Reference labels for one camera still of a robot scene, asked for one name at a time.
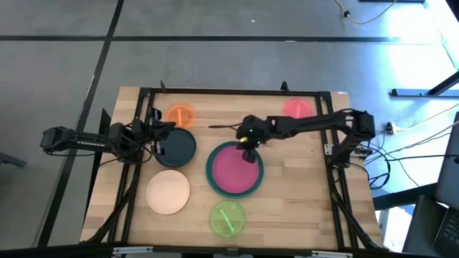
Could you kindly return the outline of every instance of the wooden table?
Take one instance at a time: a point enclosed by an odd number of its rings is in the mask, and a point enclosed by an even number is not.
[[[120,88],[112,123],[126,124],[132,121],[139,89]],[[194,108],[196,120],[189,131],[196,138],[197,151],[188,164],[178,169],[189,180],[191,195],[186,206],[178,213],[155,213],[146,202],[146,186],[155,174],[166,168],[154,158],[144,163],[128,243],[189,247],[337,249],[319,132],[302,133],[287,140],[271,140],[258,148],[265,164],[265,177],[253,195],[237,201],[245,209],[247,220],[245,231],[237,239],[221,239],[209,226],[210,209],[223,201],[223,198],[213,192],[207,183],[205,163],[215,147],[235,140],[235,132],[230,129],[209,129],[207,126],[240,123],[249,114],[262,119],[267,115],[282,115],[283,103],[288,98],[155,94],[153,106],[164,114],[177,103],[186,103]],[[349,107],[347,93],[333,92],[332,98],[334,110]],[[313,107],[316,106],[313,97],[303,99]],[[141,118],[145,117],[145,102]],[[104,154],[102,162],[112,158],[112,155]],[[357,158],[352,158],[352,162],[363,165]],[[122,166],[122,163],[115,162],[99,169],[81,240],[91,237],[113,210]],[[346,169],[346,176],[354,216],[373,241],[381,245],[381,234],[365,172],[352,166]],[[124,215],[121,214],[116,239],[120,239],[123,221]],[[346,220],[342,215],[341,223],[345,243],[350,246]]]

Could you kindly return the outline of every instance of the gray floor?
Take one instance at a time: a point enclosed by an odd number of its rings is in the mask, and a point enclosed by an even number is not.
[[[387,4],[343,1],[366,20]],[[0,1],[0,34],[105,35],[116,1]],[[454,73],[436,25],[421,4],[396,4],[374,23],[357,26],[324,0],[126,1],[116,35],[245,35],[402,37],[408,43],[113,42],[85,130],[95,132],[101,108],[109,113],[120,86],[347,91],[351,106],[377,124],[409,127],[457,100],[393,99],[394,87],[429,88]],[[25,169],[0,166],[0,249],[30,247],[62,159],[39,149],[44,129],[74,127],[102,42],[0,42],[0,152],[28,161]],[[454,112],[409,133],[385,139],[387,150],[429,136]],[[397,156],[444,153],[447,138]],[[87,198],[91,158],[77,158],[50,244],[77,243]],[[441,159],[406,161],[419,184],[436,180]],[[375,162],[370,173],[385,172]],[[384,192],[415,185],[394,163]]]

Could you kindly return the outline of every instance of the orange plastic cup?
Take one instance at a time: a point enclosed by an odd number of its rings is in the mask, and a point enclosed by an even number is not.
[[[167,111],[166,121],[175,122],[178,128],[190,128],[194,122],[194,110],[186,104],[172,105]]]

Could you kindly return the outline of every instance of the cable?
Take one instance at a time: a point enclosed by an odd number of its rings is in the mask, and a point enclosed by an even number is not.
[[[441,137],[445,137],[446,135],[450,135],[451,133],[445,133],[444,135],[441,135],[441,136],[438,136],[438,137],[435,137],[435,138],[432,138],[432,139],[429,139],[429,140],[426,140],[424,143],[428,143],[430,142],[431,140],[437,140],[437,139],[440,139]]]
[[[459,103],[456,104],[456,105],[454,105],[454,106],[452,106],[452,107],[449,107],[448,109],[445,109],[444,111],[442,111],[442,112],[440,112],[440,113],[437,113],[437,114],[431,116],[430,118],[428,118],[428,119],[426,119],[426,120],[424,120],[424,121],[422,121],[422,122],[419,122],[419,123],[416,124],[416,125],[410,126],[410,127],[408,127],[408,128],[398,128],[398,129],[399,129],[399,130],[402,130],[402,131],[411,130],[411,129],[417,127],[418,125],[421,125],[421,124],[427,122],[428,120],[430,120],[430,119],[432,119],[432,118],[434,118],[434,117],[436,117],[436,116],[438,116],[438,115],[443,114],[443,113],[446,112],[446,111],[452,110],[453,108],[455,108],[455,107],[457,107],[457,106],[459,106]]]
[[[57,156],[57,157],[88,157],[88,156],[93,156],[95,153],[91,154],[75,154],[75,155],[68,155],[68,154],[52,154],[52,153],[46,153],[49,156]]]
[[[408,174],[408,172],[407,172],[407,170],[404,168],[402,162],[399,161],[399,163],[400,163],[400,166],[402,167],[404,173],[407,175],[407,177],[408,177],[417,187],[419,187],[419,185],[416,183],[416,181],[415,181],[413,178],[411,178],[411,176]]]
[[[102,162],[101,164],[99,164],[98,168],[100,168],[102,165],[105,165],[106,163],[110,163],[110,162],[117,161],[117,160],[118,158],[114,158],[113,160]]]
[[[385,133],[382,133],[382,144],[381,144],[381,147],[379,147],[378,151],[380,151],[382,149],[382,147],[384,147],[384,141],[386,140],[386,134]]]
[[[356,20],[354,20],[352,17],[351,17],[351,12],[349,10],[346,10],[346,8],[344,8],[343,4],[339,1],[339,0],[334,0],[335,3],[337,3],[339,5],[339,8],[341,10],[341,15],[344,15],[345,17],[348,17],[350,18],[350,20],[355,23],[355,24],[358,24],[358,25],[363,25],[363,24],[367,24],[367,23],[370,23],[372,21],[374,21],[375,19],[378,19],[381,15],[383,15],[387,10],[389,10],[389,8],[391,8],[395,3],[397,3],[397,0],[394,0],[392,2],[392,4],[390,4],[384,11],[382,11],[381,14],[377,15],[376,17],[374,17],[373,19],[370,19],[368,21],[365,21],[365,22],[358,22]]]
[[[370,149],[372,149],[373,151],[376,151],[376,152],[380,153],[381,155],[383,155],[383,154],[381,153],[381,151],[379,151],[379,150],[377,150],[377,149],[375,149],[375,148],[370,147]],[[386,172],[386,173],[383,173],[383,174],[381,174],[381,175],[379,175],[379,176],[376,176],[376,177],[373,177],[373,178],[370,178],[370,179],[369,179],[369,180],[373,180],[373,181],[369,184],[371,190],[381,189],[381,188],[383,188],[383,187],[387,184],[387,182],[389,182],[391,166],[390,166],[390,163],[389,163],[389,161],[387,160],[387,158],[386,158],[385,156],[383,156],[383,157],[384,157],[384,159],[385,159],[385,161],[386,161],[387,172]],[[383,182],[380,186],[372,187],[373,183],[376,182],[378,179],[380,179],[380,178],[383,177],[383,176],[386,176],[384,182]]]
[[[351,165],[358,166],[359,168],[363,169],[366,172],[366,177],[368,178],[368,181],[370,181],[370,173],[365,167],[360,166],[359,164],[352,163],[352,162],[351,162]]]
[[[121,128],[121,131],[120,131],[121,137],[125,138],[126,140],[128,140],[128,141],[130,141],[130,142],[132,142],[132,143],[134,143],[134,144],[136,144],[136,145],[138,146],[135,150],[132,150],[132,151],[129,152],[129,153],[122,154],[122,152],[121,152],[122,149],[120,148],[120,143],[118,144],[118,147],[115,148],[115,146],[113,146],[110,142],[108,142],[108,141],[106,141],[106,140],[103,140],[102,138],[99,138],[99,140],[101,140],[102,142],[106,143],[107,145],[109,145],[109,146],[113,149],[113,155],[117,156],[116,160],[120,160],[120,161],[122,161],[122,162],[124,162],[124,163],[127,163],[127,164],[130,164],[130,165],[142,164],[142,163],[145,163],[145,162],[147,162],[147,161],[150,161],[151,158],[153,157],[153,154],[151,154],[151,151],[150,151],[149,149],[145,148],[143,145],[141,145],[141,144],[135,142],[134,140],[131,140],[131,139],[128,138],[126,135],[124,135],[124,133],[123,133],[124,128],[130,127],[131,125],[132,125],[132,123],[129,123],[129,124],[127,124],[127,125],[124,125],[124,126]],[[141,149],[141,150],[143,150],[143,151],[147,151],[147,152],[150,154],[150,156],[149,156],[146,160],[144,160],[144,161],[137,161],[137,162],[135,162],[135,161],[128,161],[128,160],[126,160],[126,159],[124,158],[124,156],[129,156],[129,155],[134,154],[136,151],[138,151],[138,149]]]
[[[402,161],[404,159],[409,159],[409,158],[434,158],[434,157],[445,157],[445,158],[450,158],[450,157],[459,157],[459,155],[426,155],[426,156],[411,156],[411,157],[403,157],[403,158],[394,158],[392,160],[387,160],[387,161]]]
[[[458,123],[459,123],[459,120],[456,121],[456,122],[454,122],[452,125],[446,127],[445,129],[441,130],[440,132],[438,132],[438,133],[436,133],[436,134],[434,134],[434,135],[431,135],[431,136],[427,137],[426,139],[420,140],[420,141],[418,141],[417,143],[413,143],[413,144],[411,144],[411,145],[408,145],[408,146],[399,148],[399,149],[397,149],[397,150],[392,150],[392,151],[388,152],[388,153],[385,154],[385,155],[392,154],[392,153],[396,153],[396,152],[398,152],[398,151],[401,151],[401,150],[404,150],[404,149],[407,149],[407,148],[413,148],[413,147],[415,147],[416,145],[421,145],[421,144],[427,143],[427,142],[429,142],[430,140],[433,140],[433,138],[434,138],[435,136],[437,136],[437,135],[443,133],[444,131],[446,131],[447,129],[453,127],[454,125],[457,125]],[[370,161],[368,161],[368,163],[366,163],[366,165],[370,164],[371,162],[375,161],[375,160],[378,159],[378,158],[381,158],[382,156],[384,156],[384,155],[377,156],[376,158],[371,159]]]

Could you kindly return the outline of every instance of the green utensil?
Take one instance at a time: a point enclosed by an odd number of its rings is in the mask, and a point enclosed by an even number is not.
[[[210,226],[221,237],[234,239],[245,228],[244,209],[233,201],[222,201],[210,211]]]

